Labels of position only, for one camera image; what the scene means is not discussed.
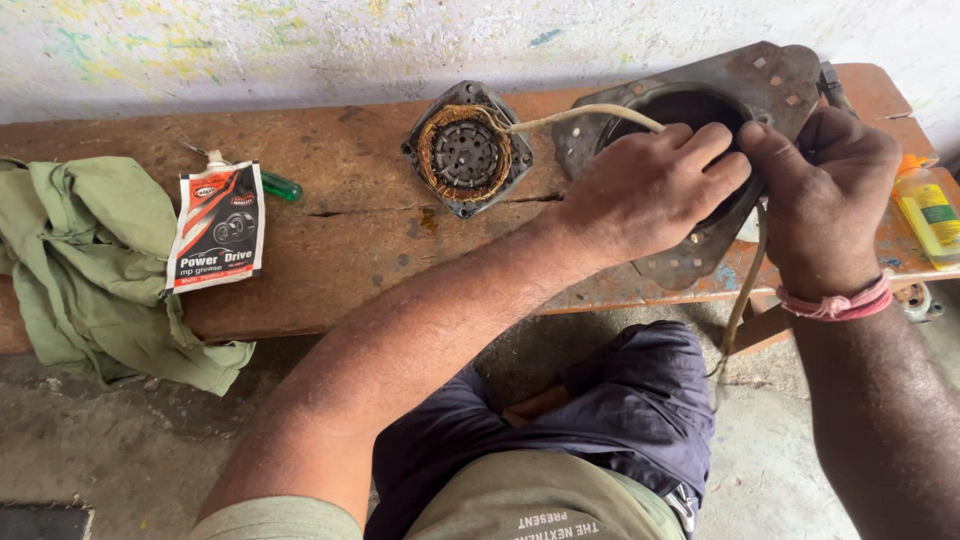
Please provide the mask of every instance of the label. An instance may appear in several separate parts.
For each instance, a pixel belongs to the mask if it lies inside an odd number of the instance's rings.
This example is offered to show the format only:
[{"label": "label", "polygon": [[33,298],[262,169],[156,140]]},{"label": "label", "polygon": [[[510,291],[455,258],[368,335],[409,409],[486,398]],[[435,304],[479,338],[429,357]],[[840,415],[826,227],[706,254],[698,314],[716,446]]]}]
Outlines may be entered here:
[{"label": "label", "polygon": [[259,163],[247,161],[181,175],[180,196],[165,293],[257,276],[263,252]]},{"label": "label", "polygon": [[940,187],[924,184],[915,188],[912,194],[940,245],[948,248],[960,244],[960,221]]}]

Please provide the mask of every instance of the yellow bottle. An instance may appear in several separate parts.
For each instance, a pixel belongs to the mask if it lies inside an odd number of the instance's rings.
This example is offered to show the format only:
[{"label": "yellow bottle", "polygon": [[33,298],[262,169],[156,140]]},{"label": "yellow bottle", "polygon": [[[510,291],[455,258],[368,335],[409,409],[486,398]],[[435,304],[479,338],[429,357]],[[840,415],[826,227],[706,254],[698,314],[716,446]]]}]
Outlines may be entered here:
[{"label": "yellow bottle", "polygon": [[913,154],[903,157],[894,183],[894,200],[937,270],[960,268],[960,220],[956,205],[932,172]]}]

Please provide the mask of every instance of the bench leg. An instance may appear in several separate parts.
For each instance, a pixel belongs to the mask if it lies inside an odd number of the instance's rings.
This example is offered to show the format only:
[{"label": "bench leg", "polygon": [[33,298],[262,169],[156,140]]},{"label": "bench leg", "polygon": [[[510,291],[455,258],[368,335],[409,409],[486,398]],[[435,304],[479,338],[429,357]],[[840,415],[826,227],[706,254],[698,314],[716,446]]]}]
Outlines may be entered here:
[{"label": "bench leg", "polygon": [[743,323],[736,327],[735,355],[749,355],[793,336],[789,313],[780,306],[767,307],[765,297],[750,297]]}]

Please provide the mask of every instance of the rusty metal plate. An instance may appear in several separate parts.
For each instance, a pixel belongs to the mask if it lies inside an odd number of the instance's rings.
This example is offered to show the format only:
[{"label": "rusty metal plate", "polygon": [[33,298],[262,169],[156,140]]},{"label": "rusty metal plate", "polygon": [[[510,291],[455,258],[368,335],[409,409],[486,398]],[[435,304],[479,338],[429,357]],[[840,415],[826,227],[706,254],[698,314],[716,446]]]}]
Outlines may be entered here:
[{"label": "rusty metal plate", "polygon": [[[661,123],[683,121],[695,130],[710,121],[721,121],[734,133],[744,122],[757,120],[793,140],[817,107],[819,77],[819,60],[812,50],[761,41],[584,96],[573,107],[613,103],[640,110]],[[557,161],[574,178],[590,158],[618,136],[640,131],[645,130],[606,114],[585,114],[558,123],[552,133]],[[683,242],[634,260],[637,272],[670,290],[685,289],[709,275],[730,248],[764,187],[759,177],[751,175]]]}]

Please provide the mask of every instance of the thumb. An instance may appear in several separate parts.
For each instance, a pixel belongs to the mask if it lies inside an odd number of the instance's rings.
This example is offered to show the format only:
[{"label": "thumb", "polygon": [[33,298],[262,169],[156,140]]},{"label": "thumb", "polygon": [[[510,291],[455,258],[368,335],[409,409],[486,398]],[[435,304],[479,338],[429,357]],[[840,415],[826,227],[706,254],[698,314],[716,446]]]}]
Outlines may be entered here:
[{"label": "thumb", "polygon": [[739,143],[740,150],[771,189],[798,185],[813,168],[793,143],[766,124],[744,124],[740,128]]}]

